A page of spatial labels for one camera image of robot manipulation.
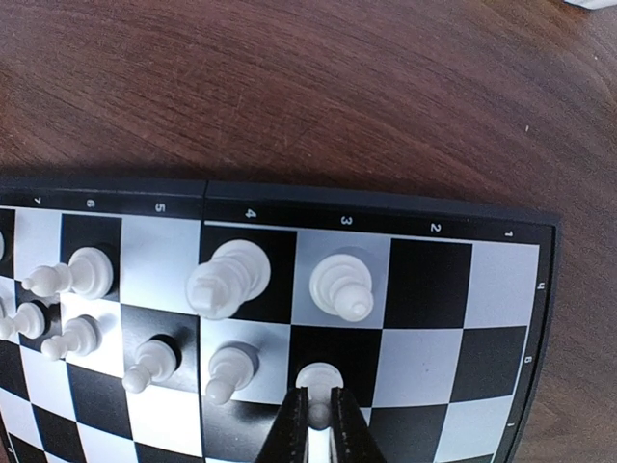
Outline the white rook corner piece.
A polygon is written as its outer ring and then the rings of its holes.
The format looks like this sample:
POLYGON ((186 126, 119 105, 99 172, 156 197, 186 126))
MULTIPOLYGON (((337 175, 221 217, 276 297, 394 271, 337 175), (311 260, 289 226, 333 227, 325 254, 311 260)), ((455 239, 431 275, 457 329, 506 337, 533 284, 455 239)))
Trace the white rook corner piece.
POLYGON ((6 240, 4 234, 0 232, 0 261, 3 260, 6 252, 6 240))

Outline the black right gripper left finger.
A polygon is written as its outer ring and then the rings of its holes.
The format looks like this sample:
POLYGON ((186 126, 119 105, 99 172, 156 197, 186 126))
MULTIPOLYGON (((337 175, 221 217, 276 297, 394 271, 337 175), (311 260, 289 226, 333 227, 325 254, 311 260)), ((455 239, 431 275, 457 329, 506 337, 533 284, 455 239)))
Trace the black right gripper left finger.
POLYGON ((255 463, 308 462, 308 429, 308 389, 292 388, 279 408, 255 463))

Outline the white pawn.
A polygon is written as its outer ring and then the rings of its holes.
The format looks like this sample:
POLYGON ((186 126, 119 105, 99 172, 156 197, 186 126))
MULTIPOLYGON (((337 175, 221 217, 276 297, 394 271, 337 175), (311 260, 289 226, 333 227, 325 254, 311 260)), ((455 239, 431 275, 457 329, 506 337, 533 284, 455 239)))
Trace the white pawn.
POLYGON ((32 302, 23 303, 17 308, 14 317, 1 319, 1 340, 8 340, 13 334, 21 334, 28 339, 41 336, 45 330, 45 317, 41 308, 32 302))
POLYGON ((219 348, 208 363, 209 380, 205 398, 215 405, 230 401, 233 394, 246 388, 258 370, 258 358, 247 344, 229 344, 219 348))
POLYGON ((51 361, 65 359, 68 354, 85 357, 99 348, 101 340, 98 321, 89 315, 79 315, 66 323, 61 335, 45 340, 40 352, 51 361))
POLYGON ((296 377, 297 388, 308 389, 308 461, 331 461, 332 388, 342 388, 340 371, 328 363, 312 363, 296 377))

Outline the white chess piece tall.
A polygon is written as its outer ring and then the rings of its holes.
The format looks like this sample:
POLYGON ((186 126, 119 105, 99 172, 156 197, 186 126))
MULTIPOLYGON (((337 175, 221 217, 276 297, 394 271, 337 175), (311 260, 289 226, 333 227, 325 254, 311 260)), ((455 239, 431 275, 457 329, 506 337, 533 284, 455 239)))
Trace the white chess piece tall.
POLYGON ((234 239, 197 266, 187 280, 185 294, 197 315, 221 320, 259 296, 270 279, 271 264, 264 250, 252 241, 234 239))
POLYGON ((322 312, 348 322, 366 319, 374 307, 370 271, 362 260, 348 254, 320 260, 311 272, 309 293, 322 312))

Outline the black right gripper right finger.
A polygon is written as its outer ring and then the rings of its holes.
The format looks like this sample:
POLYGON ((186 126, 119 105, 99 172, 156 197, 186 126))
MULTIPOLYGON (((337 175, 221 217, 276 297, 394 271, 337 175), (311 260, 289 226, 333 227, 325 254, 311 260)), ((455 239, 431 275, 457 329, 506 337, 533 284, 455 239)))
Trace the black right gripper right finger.
POLYGON ((350 390, 332 388, 331 416, 331 462, 386 463, 350 390))

